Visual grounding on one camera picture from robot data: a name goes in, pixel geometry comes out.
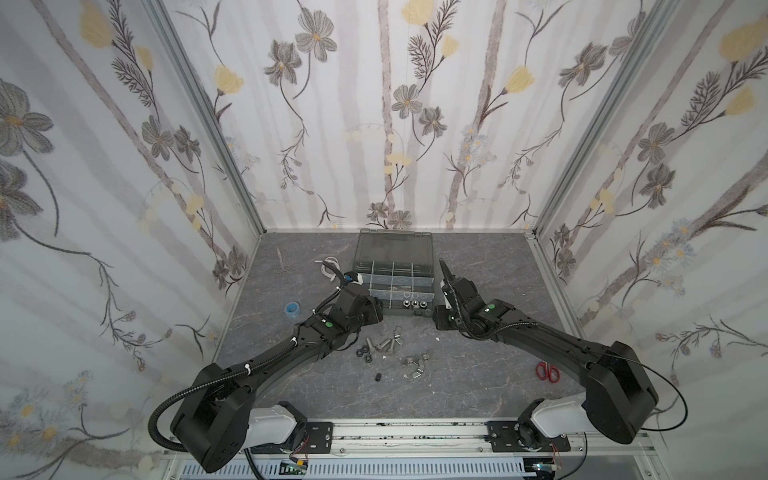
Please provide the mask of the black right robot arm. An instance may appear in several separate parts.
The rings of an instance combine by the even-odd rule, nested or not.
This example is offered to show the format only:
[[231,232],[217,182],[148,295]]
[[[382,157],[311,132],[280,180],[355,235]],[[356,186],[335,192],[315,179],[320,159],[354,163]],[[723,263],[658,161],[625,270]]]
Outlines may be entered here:
[[650,379],[655,371],[629,345],[578,338],[509,302],[485,301],[472,281],[453,274],[445,261],[439,265],[445,302],[433,315],[437,329],[521,349],[583,389],[560,399],[532,401],[516,419],[514,436],[521,448],[536,451],[571,433],[599,433],[628,445],[638,433],[649,431],[646,423],[659,411],[659,395]]

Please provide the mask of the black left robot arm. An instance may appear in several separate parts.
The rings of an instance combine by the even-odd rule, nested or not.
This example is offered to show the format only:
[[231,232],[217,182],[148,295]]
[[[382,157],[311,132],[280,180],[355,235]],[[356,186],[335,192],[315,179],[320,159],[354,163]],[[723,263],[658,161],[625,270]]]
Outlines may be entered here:
[[150,438],[165,450],[192,455],[207,473],[250,447],[299,446],[306,417],[287,402],[260,407],[258,401],[285,376],[349,348],[364,327],[383,319],[383,304],[361,274],[334,273],[336,290],[287,339],[227,368],[209,364],[190,387],[161,402],[147,422]]

